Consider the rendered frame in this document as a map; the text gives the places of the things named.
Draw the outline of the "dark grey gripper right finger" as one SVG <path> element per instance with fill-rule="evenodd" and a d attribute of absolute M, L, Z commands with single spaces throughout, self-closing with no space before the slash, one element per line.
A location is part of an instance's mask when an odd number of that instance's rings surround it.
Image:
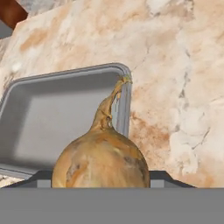
<path fill-rule="evenodd" d="M 149 171 L 151 188 L 193 188 L 193 185 L 173 179 L 166 171 Z"/>

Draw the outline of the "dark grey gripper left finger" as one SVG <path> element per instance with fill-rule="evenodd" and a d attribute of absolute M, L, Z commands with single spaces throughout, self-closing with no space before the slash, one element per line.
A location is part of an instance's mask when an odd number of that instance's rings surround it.
<path fill-rule="evenodd" d="M 50 188 L 52 171 L 37 171 L 35 173 L 25 173 L 21 171 L 7 171 L 4 170 L 6 176 L 22 179 L 14 184 L 7 185 L 6 188 Z"/>

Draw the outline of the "brown onion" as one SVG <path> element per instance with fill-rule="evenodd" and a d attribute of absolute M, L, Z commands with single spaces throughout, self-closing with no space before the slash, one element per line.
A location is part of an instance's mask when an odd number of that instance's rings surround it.
<path fill-rule="evenodd" d="M 95 112 L 89 131 L 59 155 L 52 171 L 53 188 L 148 188 L 149 168 L 143 153 L 112 124 L 112 104 L 124 84 L 121 77 Z"/>

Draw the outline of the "grey tupperware container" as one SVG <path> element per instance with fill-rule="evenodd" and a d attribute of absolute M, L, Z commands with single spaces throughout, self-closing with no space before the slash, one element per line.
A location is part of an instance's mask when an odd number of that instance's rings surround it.
<path fill-rule="evenodd" d="M 28 179 L 53 168 L 62 150 L 86 133 L 121 63 L 89 66 L 13 81 L 0 102 L 0 174 Z"/>

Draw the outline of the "brown wooden cupboard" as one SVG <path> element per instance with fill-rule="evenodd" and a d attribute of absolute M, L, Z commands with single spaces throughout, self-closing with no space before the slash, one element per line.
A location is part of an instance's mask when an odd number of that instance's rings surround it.
<path fill-rule="evenodd" d="M 0 20 L 15 29 L 17 23 L 26 20 L 28 12 L 17 2 L 17 0 L 0 0 Z"/>

